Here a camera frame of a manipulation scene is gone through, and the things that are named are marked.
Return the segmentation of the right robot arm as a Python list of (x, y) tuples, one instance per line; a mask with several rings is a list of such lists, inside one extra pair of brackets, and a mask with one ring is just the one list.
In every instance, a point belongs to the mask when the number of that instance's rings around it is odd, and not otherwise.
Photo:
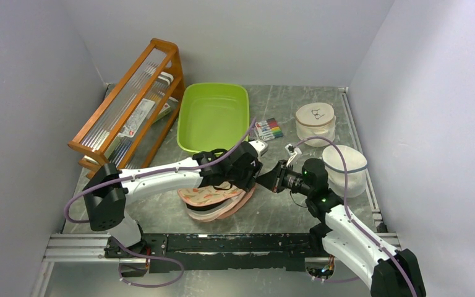
[(309, 213), (319, 224), (309, 231), (309, 249), (316, 256), (333, 255), (368, 287), (371, 296), (425, 296), (417, 257), (398, 250), (363, 225), (328, 185), (322, 160), (310, 158), (301, 172), (281, 160), (256, 182), (274, 193), (285, 189), (305, 196)]

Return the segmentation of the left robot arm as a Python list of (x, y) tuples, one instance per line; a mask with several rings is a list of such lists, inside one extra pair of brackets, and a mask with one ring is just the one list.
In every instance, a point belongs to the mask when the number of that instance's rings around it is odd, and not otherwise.
[(126, 212), (126, 205), (150, 195), (179, 189), (229, 183), (249, 191), (255, 186), (267, 144), (259, 140), (242, 142), (231, 150), (200, 152), (176, 163), (119, 170), (103, 165), (84, 187), (88, 224), (92, 231), (107, 231), (121, 242), (131, 257), (141, 256), (147, 247), (138, 223)]

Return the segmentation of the floral mesh laundry bag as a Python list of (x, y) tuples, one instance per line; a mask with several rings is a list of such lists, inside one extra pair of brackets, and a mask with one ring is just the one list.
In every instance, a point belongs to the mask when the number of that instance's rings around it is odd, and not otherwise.
[(245, 191), (229, 183), (226, 189), (207, 186), (195, 189), (177, 190), (179, 198), (185, 203), (186, 214), (198, 222), (212, 222), (227, 218), (241, 209), (253, 196), (256, 187)]

